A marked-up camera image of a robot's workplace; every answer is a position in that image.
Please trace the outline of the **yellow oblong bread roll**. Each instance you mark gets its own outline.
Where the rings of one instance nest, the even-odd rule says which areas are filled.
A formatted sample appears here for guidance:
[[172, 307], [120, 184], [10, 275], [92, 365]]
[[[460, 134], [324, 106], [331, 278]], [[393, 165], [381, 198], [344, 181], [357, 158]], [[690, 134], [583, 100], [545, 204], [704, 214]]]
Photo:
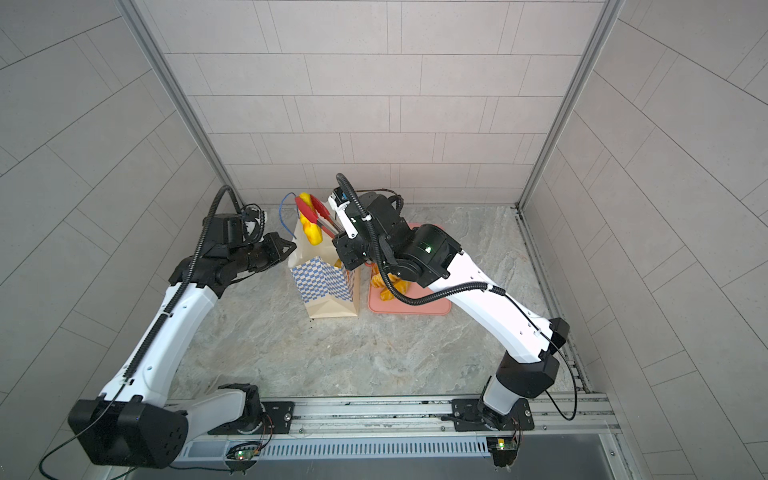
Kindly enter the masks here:
[[311, 196], [307, 192], [302, 192], [297, 203], [300, 222], [307, 240], [311, 245], [319, 245], [323, 240], [323, 232], [321, 227], [316, 224], [317, 212], [312, 204]]

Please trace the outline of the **blue checkered paper bag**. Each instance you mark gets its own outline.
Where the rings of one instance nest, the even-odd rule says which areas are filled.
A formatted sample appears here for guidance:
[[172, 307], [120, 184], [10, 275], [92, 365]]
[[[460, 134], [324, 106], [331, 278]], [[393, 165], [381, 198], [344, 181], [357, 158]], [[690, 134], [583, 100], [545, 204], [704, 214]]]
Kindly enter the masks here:
[[297, 248], [288, 258], [288, 268], [309, 318], [358, 316], [359, 276], [343, 266], [333, 238], [323, 232], [322, 242], [311, 245], [304, 234], [299, 210], [294, 236]]

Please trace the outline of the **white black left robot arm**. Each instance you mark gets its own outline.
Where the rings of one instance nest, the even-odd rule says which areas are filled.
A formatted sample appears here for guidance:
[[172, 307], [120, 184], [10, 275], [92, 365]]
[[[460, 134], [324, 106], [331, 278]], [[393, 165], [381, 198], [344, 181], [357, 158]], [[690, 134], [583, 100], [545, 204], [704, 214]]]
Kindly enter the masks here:
[[270, 232], [240, 245], [207, 241], [199, 255], [178, 264], [129, 359], [96, 398], [77, 401], [69, 413], [67, 422], [93, 464], [162, 469], [200, 435], [270, 431], [255, 385], [231, 383], [179, 404], [168, 399], [185, 352], [224, 291], [240, 274], [266, 271], [296, 248]]

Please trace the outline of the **pink plastic tray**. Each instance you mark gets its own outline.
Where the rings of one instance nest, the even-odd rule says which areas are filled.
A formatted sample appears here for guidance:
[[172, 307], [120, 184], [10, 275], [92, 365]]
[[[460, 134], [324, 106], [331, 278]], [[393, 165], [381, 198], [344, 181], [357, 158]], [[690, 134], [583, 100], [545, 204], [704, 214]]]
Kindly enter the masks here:
[[[430, 293], [427, 289], [449, 276], [448, 265], [459, 252], [459, 246], [441, 228], [432, 224], [411, 227], [404, 221], [393, 223], [378, 233], [377, 252], [373, 273], [381, 273], [396, 296], [384, 303], [399, 302], [410, 309], [425, 310], [427, 305], [444, 302], [445, 294]], [[406, 295], [392, 287], [389, 275], [410, 282]]]

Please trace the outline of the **left circuit board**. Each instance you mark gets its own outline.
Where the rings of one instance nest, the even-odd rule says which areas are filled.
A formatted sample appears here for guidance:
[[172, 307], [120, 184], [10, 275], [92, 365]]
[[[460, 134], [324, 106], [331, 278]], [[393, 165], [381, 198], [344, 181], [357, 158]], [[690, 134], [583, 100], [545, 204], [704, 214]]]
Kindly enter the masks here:
[[255, 462], [263, 443], [258, 441], [249, 441], [232, 446], [226, 453], [225, 458], [231, 462]]

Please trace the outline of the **circuit board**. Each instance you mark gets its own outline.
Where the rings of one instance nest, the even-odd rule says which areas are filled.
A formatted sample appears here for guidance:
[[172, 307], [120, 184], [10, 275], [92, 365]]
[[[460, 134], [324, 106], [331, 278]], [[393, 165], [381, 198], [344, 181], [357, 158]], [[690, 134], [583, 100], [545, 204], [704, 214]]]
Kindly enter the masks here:
[[258, 441], [249, 441], [232, 446], [226, 453], [225, 458], [231, 462], [255, 462], [263, 443]]
[[497, 468], [511, 467], [518, 456], [520, 442], [515, 437], [487, 437], [487, 449]]

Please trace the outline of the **right circuit board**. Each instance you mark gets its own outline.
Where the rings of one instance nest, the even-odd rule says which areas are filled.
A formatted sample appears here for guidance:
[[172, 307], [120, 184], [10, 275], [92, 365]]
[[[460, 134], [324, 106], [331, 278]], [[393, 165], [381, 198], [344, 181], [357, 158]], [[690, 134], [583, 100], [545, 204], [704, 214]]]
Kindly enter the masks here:
[[497, 468], [511, 467], [518, 456], [520, 442], [515, 437], [487, 437], [487, 449]]

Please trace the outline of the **aluminium corner profile left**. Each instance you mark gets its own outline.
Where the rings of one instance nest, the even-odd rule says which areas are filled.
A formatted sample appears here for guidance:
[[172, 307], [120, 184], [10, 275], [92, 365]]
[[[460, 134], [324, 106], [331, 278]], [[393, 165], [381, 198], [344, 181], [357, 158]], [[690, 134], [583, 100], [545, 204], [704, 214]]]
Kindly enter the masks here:
[[242, 197], [231, 179], [231, 176], [226, 171], [208, 134], [203, 128], [199, 116], [194, 111], [189, 98], [183, 92], [181, 85], [171, 70], [170, 64], [166, 60], [159, 44], [148, 28], [148, 24], [138, 9], [137, 3], [132, 0], [116, 0], [115, 3], [118, 11], [127, 23], [129, 30], [142, 50], [145, 58], [155, 71], [161, 86], [174, 104], [182, 122], [189, 131], [197, 147], [215, 171], [219, 180], [223, 184], [230, 186], [234, 190], [236, 198], [239, 201], [242, 201]]

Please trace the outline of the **aluminium corner profile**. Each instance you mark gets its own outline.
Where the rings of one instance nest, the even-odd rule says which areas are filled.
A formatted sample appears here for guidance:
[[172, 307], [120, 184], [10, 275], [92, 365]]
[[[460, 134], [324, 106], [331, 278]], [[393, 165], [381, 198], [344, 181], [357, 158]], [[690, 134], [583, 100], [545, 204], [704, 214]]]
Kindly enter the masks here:
[[517, 203], [518, 211], [524, 211], [527, 208], [527, 205], [532, 201], [533, 194], [543, 177], [546, 166], [557, 146], [557, 142], [567, 125], [581, 92], [586, 86], [588, 78], [596, 65], [601, 50], [610, 35], [611, 29], [618, 18], [623, 4], [624, 1], [620, 0], [608, 0], [604, 2], [600, 15], [597, 18], [596, 25], [588, 39], [579, 63], [577, 64], [577, 68], [568, 85], [552, 126], [547, 133], [542, 149], [531, 172], [531, 176], [529, 177], [521, 198]]
[[142, 50], [145, 58], [155, 71], [161, 86], [174, 104], [182, 122], [189, 131], [197, 147], [215, 171], [219, 180], [223, 184], [230, 186], [234, 190], [236, 198], [239, 201], [242, 201], [242, 197], [231, 179], [231, 176], [226, 171], [208, 134], [203, 128], [199, 116], [194, 111], [189, 98], [183, 92], [181, 85], [171, 70], [170, 64], [166, 60], [159, 44], [148, 28], [148, 24], [138, 9], [137, 3], [132, 0], [116, 0], [115, 3], [118, 11], [127, 23], [129, 30]]

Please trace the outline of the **aluminium corner profile right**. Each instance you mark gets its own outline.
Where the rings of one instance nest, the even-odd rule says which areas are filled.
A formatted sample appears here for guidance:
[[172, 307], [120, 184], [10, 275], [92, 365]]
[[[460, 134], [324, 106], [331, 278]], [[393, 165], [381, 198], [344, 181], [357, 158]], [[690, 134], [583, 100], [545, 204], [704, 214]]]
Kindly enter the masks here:
[[601, 50], [610, 35], [611, 29], [618, 18], [623, 4], [624, 1], [620, 0], [608, 0], [604, 2], [600, 15], [597, 18], [596, 25], [588, 39], [579, 63], [577, 64], [577, 68], [568, 85], [552, 126], [547, 133], [542, 149], [531, 172], [531, 176], [529, 177], [521, 198], [517, 203], [518, 211], [524, 211], [527, 208], [527, 205], [532, 201], [533, 194], [543, 177], [546, 166], [557, 146], [557, 142], [567, 125], [581, 92], [586, 86], [588, 78], [596, 65]]

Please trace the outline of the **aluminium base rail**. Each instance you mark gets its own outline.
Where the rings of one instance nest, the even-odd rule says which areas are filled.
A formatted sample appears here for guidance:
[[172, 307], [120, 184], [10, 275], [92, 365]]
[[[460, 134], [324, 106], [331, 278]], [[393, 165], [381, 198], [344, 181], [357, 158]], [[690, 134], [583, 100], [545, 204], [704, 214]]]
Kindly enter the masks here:
[[[515, 437], [520, 447], [508, 469], [545, 467], [567, 478], [630, 476], [618, 422], [603, 394], [578, 401], [562, 394], [519, 399], [505, 416], [482, 413], [477, 395], [271, 398], [264, 407], [269, 432], [199, 436], [172, 469], [246, 474], [269, 462], [400, 459], [485, 459], [494, 466], [486, 438]], [[249, 441], [263, 443], [255, 462], [225, 458], [232, 446]]]

